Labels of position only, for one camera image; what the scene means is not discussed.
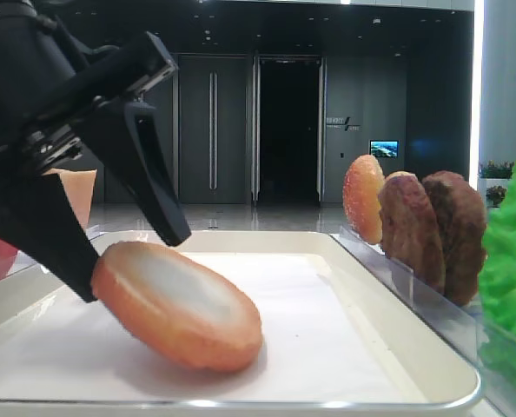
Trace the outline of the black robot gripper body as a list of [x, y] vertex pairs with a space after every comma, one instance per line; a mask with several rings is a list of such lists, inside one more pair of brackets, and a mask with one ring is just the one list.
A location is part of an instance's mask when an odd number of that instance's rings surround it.
[[[92, 53], [97, 58], [89, 63]], [[99, 105], [134, 101], [176, 70], [149, 32], [121, 48], [93, 51], [31, 2], [0, 1], [0, 182], [37, 175], [68, 158], [65, 146], [76, 132], [49, 145], [52, 135]]]

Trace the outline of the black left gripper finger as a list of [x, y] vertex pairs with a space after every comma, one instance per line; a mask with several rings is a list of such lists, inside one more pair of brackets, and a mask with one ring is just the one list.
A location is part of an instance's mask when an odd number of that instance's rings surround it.
[[96, 300], [91, 278], [99, 254], [59, 174], [0, 178], [0, 240], [45, 266], [82, 300]]

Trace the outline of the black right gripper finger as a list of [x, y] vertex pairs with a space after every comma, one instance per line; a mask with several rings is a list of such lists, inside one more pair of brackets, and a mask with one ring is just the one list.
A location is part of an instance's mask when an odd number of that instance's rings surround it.
[[191, 236], [163, 159], [154, 107], [101, 100], [82, 119], [82, 142], [127, 189], [166, 245], [176, 247]]

